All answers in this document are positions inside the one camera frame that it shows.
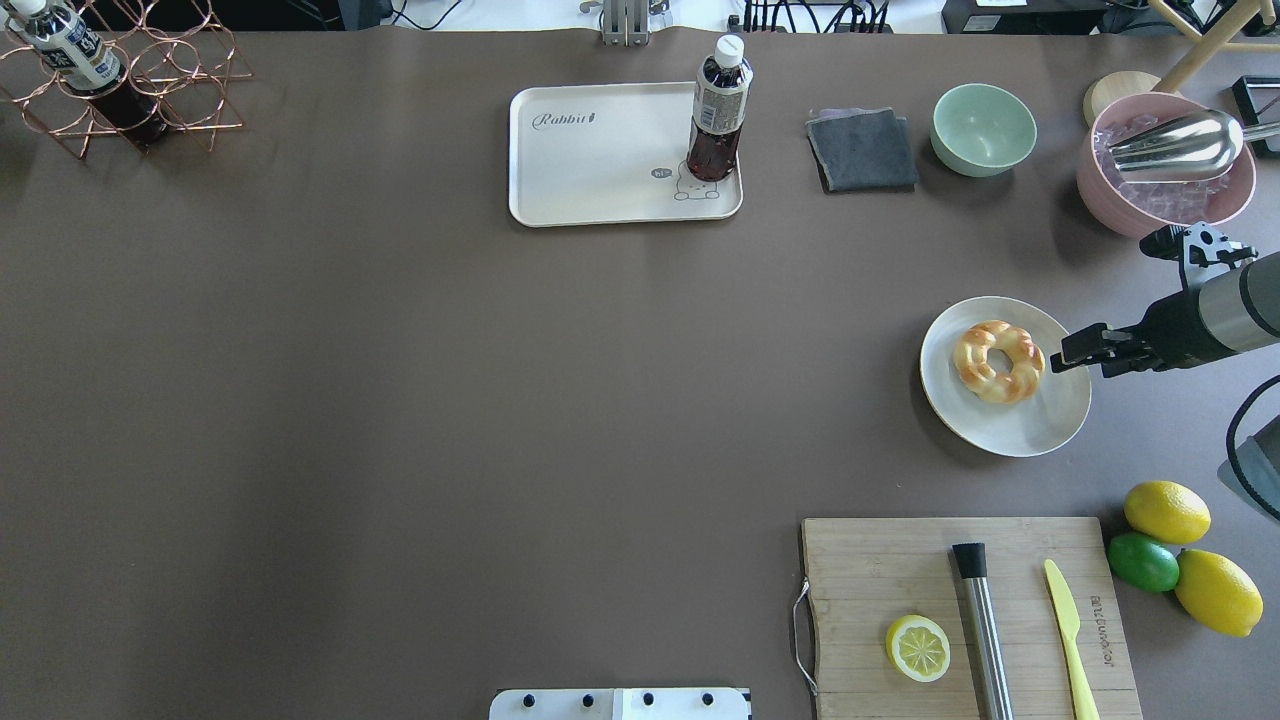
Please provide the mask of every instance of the wooden coaster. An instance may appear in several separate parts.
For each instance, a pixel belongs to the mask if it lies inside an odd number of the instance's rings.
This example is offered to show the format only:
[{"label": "wooden coaster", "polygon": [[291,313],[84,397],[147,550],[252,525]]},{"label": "wooden coaster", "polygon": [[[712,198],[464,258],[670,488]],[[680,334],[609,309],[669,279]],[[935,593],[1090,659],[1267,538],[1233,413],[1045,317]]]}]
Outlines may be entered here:
[{"label": "wooden coaster", "polygon": [[1138,70],[1120,70],[1100,78],[1084,91],[1084,123],[1093,127],[1093,120],[1107,105],[1121,97],[1151,92],[1157,82],[1158,77]]}]

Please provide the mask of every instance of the pale green bowl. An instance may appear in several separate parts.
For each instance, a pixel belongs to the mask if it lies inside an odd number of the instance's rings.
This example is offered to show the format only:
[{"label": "pale green bowl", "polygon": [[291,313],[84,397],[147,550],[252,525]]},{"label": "pale green bowl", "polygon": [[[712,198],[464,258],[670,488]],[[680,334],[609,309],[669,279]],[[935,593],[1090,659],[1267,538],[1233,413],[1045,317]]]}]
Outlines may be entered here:
[{"label": "pale green bowl", "polygon": [[1036,147],[1036,118],[1007,90],[984,83],[952,87],[933,106],[929,132],[938,159],[973,178],[1021,163]]}]

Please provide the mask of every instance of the metal handle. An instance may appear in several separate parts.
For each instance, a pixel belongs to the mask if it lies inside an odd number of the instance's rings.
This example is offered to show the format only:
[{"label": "metal handle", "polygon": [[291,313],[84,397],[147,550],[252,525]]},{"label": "metal handle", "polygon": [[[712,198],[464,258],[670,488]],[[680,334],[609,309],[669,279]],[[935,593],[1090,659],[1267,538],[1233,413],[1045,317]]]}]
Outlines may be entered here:
[{"label": "metal handle", "polygon": [[813,679],[813,675],[805,670],[804,662],[800,661],[800,619],[797,615],[800,612],[800,602],[803,602],[806,597],[809,597],[809,578],[804,579],[804,584],[800,585],[800,597],[797,597],[795,605],[791,606],[791,639],[794,642],[792,647],[795,647],[796,652],[796,666],[800,667],[800,673],[804,675],[805,683],[809,684],[809,694],[818,697],[818,683]]},{"label": "metal handle", "polygon": [[1244,141],[1253,142],[1254,140],[1271,137],[1272,135],[1276,133],[1280,133],[1280,120],[1272,120],[1270,123],[1251,126],[1244,128]]}]

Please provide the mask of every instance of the wire rack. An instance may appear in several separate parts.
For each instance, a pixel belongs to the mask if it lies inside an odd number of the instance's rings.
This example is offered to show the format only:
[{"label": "wire rack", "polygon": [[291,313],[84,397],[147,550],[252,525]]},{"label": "wire rack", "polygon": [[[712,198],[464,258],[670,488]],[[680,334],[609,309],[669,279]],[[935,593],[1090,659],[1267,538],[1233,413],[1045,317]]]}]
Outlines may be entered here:
[{"label": "wire rack", "polygon": [[[148,24],[157,5],[186,3],[196,24],[168,32]],[[214,13],[211,0],[86,0],[81,15],[109,27],[102,10],[114,8],[132,28],[102,33],[102,41],[128,68],[128,82],[155,97],[172,133],[192,138],[212,152],[221,131],[242,128],[244,120],[232,105],[234,81],[253,77],[253,69],[236,47],[234,35]],[[47,135],[73,156],[84,160],[97,138],[122,138],[83,99],[70,92],[60,76],[46,67],[38,53],[12,31],[0,32],[0,102],[6,97],[23,122]],[[147,150],[134,145],[140,152]]]}]

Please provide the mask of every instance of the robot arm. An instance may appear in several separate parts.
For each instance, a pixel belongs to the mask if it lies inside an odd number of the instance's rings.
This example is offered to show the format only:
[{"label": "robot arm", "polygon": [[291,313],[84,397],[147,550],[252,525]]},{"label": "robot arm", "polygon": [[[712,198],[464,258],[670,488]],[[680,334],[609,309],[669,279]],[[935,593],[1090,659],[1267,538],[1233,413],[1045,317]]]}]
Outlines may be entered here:
[{"label": "robot arm", "polygon": [[1080,365],[1102,365],[1105,378],[1158,373],[1280,342],[1280,254],[1254,260],[1253,249],[1204,223],[1169,225],[1139,247],[1178,260],[1183,290],[1152,302],[1135,325],[1097,323],[1068,336],[1050,357],[1055,373]]},{"label": "robot arm", "polygon": [[[1257,258],[1204,223],[1169,225],[1142,240],[1143,254],[1178,260],[1183,290],[1151,304],[1142,320],[1111,329],[1096,323],[1062,338],[1055,373],[1102,365],[1102,377],[1130,370],[1194,368],[1280,342],[1280,254]],[[1256,510],[1280,521],[1280,418],[1235,447],[1235,432],[1271,378],[1244,401],[1226,432],[1219,479]]]}]

